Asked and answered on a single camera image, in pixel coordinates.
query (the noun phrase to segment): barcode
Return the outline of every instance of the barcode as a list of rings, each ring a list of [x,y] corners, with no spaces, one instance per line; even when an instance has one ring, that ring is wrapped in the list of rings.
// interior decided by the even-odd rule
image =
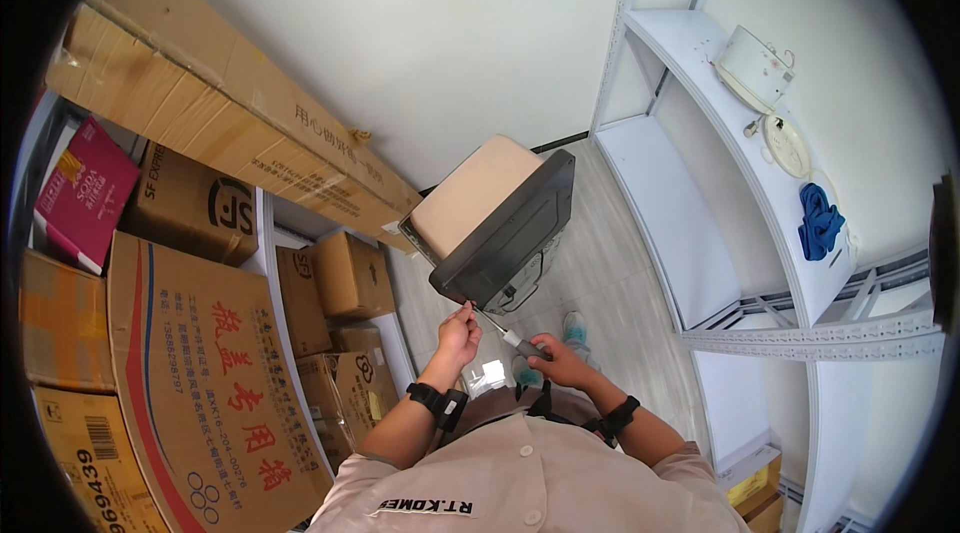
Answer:
[[[114,433],[106,417],[86,416],[86,431],[90,434],[90,444],[93,445],[93,455],[97,460],[116,460],[117,444],[114,443]]]

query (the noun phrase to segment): barcode number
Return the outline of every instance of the barcode number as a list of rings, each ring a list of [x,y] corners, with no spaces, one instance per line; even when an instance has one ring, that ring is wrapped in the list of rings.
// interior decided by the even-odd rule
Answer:
[[[93,445],[93,455],[97,460],[116,460],[117,444],[114,443],[114,433],[106,417],[86,416],[86,431],[90,435],[90,444]]]
[[[122,524],[117,522],[120,516],[111,508],[111,499],[104,494],[104,484],[100,482],[100,473],[97,467],[93,466],[93,455],[85,449],[77,450],[77,459],[83,464],[83,477],[87,479],[87,486],[96,491],[93,501],[98,508],[102,508],[100,515],[103,520],[110,523],[109,533],[127,533]]]

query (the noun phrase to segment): blue cloth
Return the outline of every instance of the blue cloth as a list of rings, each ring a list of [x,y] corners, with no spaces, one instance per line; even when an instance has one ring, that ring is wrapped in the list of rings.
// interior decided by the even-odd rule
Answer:
[[[797,228],[803,257],[810,261],[822,260],[834,250],[834,241],[846,219],[836,205],[830,205],[820,185],[808,183],[799,191],[803,204],[803,224]]]

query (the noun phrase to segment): pink box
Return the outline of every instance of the pink box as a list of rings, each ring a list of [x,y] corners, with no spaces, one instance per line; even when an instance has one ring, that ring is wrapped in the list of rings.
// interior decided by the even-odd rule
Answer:
[[[140,169],[87,118],[36,199],[33,216],[51,250],[100,275],[114,228]]]

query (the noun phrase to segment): wrist strap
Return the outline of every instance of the wrist strap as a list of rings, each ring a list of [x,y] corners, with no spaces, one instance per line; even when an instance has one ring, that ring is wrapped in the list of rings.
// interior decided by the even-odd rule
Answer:
[[[407,386],[410,399],[426,406],[433,415],[437,428],[452,433],[460,420],[460,415],[467,406],[470,397],[462,391],[450,388],[445,394],[440,393],[426,383],[410,383]]]
[[[610,447],[617,447],[617,435],[625,426],[634,421],[634,410],[640,406],[641,403],[636,397],[627,395],[627,399],[618,407],[610,410],[605,418],[590,419],[584,422],[582,427],[587,431],[596,433]]]
[[[634,410],[641,406],[639,400],[632,395],[627,395],[626,401],[613,408],[609,414],[604,417],[606,430],[616,437],[625,426],[634,421]]]

